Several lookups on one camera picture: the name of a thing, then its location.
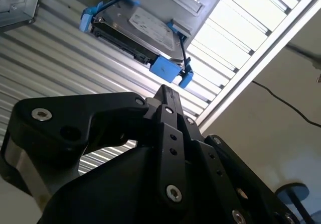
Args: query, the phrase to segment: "blue plastic bracket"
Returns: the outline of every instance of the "blue plastic bracket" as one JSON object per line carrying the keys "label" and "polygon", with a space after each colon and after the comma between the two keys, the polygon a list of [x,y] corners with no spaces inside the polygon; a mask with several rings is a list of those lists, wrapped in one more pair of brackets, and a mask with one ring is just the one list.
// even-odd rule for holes
{"label": "blue plastic bracket", "polygon": [[185,88],[193,79],[194,76],[194,72],[191,68],[190,62],[191,62],[191,58],[187,58],[186,57],[186,52],[185,52],[185,48],[184,48],[184,41],[187,38],[186,36],[184,36],[182,33],[180,33],[177,29],[175,29],[173,27],[173,23],[172,22],[168,22],[167,26],[176,34],[179,36],[180,41],[181,41],[181,46],[182,46],[182,52],[183,52],[183,58],[184,58],[184,71],[180,71],[178,75],[182,76],[182,80],[179,83],[179,86],[181,88]]}
{"label": "blue plastic bracket", "polygon": [[[79,30],[82,32],[88,32],[89,25],[92,22],[92,19],[101,11],[104,9],[110,7],[111,5],[119,2],[120,0],[111,0],[104,4],[104,2],[100,2],[96,7],[88,7],[86,8],[81,15],[81,22],[79,26]],[[135,6],[138,6],[140,4],[139,0],[124,0],[132,3]]]}
{"label": "blue plastic bracket", "polygon": [[149,70],[171,83],[179,75],[181,68],[166,58],[159,56]]}

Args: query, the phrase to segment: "metal frame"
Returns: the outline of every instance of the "metal frame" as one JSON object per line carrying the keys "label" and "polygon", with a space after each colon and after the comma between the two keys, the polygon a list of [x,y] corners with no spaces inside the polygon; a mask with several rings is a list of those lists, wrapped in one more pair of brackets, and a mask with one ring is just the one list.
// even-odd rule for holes
{"label": "metal frame", "polygon": [[301,0],[266,39],[247,63],[196,119],[203,133],[282,50],[296,33],[321,9],[320,0]]}
{"label": "metal frame", "polygon": [[24,2],[12,4],[14,10],[0,13],[0,32],[8,31],[35,21],[40,0],[24,0]]}

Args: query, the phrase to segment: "black cable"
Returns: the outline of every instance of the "black cable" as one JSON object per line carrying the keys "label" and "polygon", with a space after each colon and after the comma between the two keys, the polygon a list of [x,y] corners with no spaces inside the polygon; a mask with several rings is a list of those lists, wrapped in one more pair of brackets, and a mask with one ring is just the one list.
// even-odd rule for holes
{"label": "black cable", "polygon": [[258,85],[259,87],[264,88],[266,91],[268,91],[273,97],[275,97],[277,100],[281,101],[282,103],[284,103],[285,105],[289,106],[291,109],[293,109],[295,112],[297,112],[305,121],[307,121],[309,124],[317,126],[319,128],[321,128],[321,125],[315,122],[312,122],[311,120],[309,120],[304,114],[302,114],[296,107],[293,107],[291,104],[289,104],[288,102],[284,101],[283,99],[281,99],[280,97],[276,96],[269,88],[267,88],[266,86],[262,85],[261,83],[258,83],[256,81],[252,81],[254,84]]}

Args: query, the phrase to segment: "sticker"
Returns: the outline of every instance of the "sticker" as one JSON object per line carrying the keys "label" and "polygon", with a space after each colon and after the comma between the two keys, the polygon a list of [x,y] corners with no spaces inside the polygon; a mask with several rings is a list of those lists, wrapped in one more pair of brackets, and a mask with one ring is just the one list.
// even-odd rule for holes
{"label": "sticker", "polygon": [[174,50],[174,36],[172,30],[162,21],[146,12],[142,8],[137,8],[129,19],[132,25],[145,33],[167,49]]}

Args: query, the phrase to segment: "hard drive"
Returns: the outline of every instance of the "hard drive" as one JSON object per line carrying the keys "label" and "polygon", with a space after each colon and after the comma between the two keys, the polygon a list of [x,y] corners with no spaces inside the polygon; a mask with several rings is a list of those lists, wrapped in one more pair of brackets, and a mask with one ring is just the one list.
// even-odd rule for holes
{"label": "hard drive", "polygon": [[92,32],[144,64],[153,63],[157,56],[179,65],[184,60],[178,35],[143,8],[133,7],[125,1],[99,12]]}

